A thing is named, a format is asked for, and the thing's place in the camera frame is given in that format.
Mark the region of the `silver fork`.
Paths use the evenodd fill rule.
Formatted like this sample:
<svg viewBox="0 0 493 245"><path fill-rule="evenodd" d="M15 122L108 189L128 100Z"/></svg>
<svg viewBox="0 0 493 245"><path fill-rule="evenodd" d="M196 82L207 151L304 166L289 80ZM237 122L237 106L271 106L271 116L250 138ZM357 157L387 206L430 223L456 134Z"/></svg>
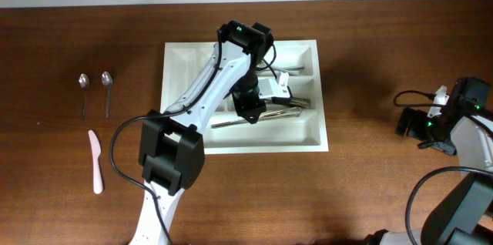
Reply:
<svg viewBox="0 0 493 245"><path fill-rule="evenodd" d="M299 107L310 107L311 101L309 99L304 99L304 98L299 98L299 97L293 97L290 100L290 104L299 106Z"/></svg>

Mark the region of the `large silver spoon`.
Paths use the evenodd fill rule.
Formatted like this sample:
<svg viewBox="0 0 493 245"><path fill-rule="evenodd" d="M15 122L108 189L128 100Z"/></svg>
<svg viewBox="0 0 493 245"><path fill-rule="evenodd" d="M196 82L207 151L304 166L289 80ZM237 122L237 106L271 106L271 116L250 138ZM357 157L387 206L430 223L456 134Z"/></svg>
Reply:
<svg viewBox="0 0 493 245"><path fill-rule="evenodd" d="M294 67L285 68L285 70L287 72L302 72L303 70L305 70L305 67L304 66L294 66Z"/></svg>
<svg viewBox="0 0 493 245"><path fill-rule="evenodd" d="M289 67L289 68L281 68L281 67L276 67L273 66L272 70L275 72L285 72L291 76L296 76L299 75L303 70L303 66L294 66L294 67Z"/></svg>

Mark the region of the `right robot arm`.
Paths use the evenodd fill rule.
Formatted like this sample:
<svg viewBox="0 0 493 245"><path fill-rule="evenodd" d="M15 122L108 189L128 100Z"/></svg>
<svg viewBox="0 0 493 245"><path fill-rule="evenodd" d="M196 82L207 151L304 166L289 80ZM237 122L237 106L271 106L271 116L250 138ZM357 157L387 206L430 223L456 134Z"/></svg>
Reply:
<svg viewBox="0 0 493 245"><path fill-rule="evenodd" d="M475 77L457 79L448 91L428 93L429 110L404 104L396 134L418 140L419 149L432 148L459 159L423 176L407 199L405 232L379 230L365 244L490 244L492 231L480 225L492 215L492 113L486 103L491 84ZM411 208L419 189L433 176L460 172L460 183L431 211L424 225L411 227Z"/></svg>

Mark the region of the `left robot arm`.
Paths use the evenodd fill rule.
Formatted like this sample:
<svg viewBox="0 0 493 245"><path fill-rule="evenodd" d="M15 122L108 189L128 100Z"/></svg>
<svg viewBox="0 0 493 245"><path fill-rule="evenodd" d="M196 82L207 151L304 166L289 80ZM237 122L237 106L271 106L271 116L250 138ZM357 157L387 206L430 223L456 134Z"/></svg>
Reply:
<svg viewBox="0 0 493 245"><path fill-rule="evenodd" d="M139 165L145 196L133 244L168 244L179 198L198 178L205 163L203 133L220 103L230 96L236 114L255 124L266 101L292 99L287 80L259 79L259 65L273 48L270 28L232 20L217 30L217 42L203 70L166 110L143 120Z"/></svg>

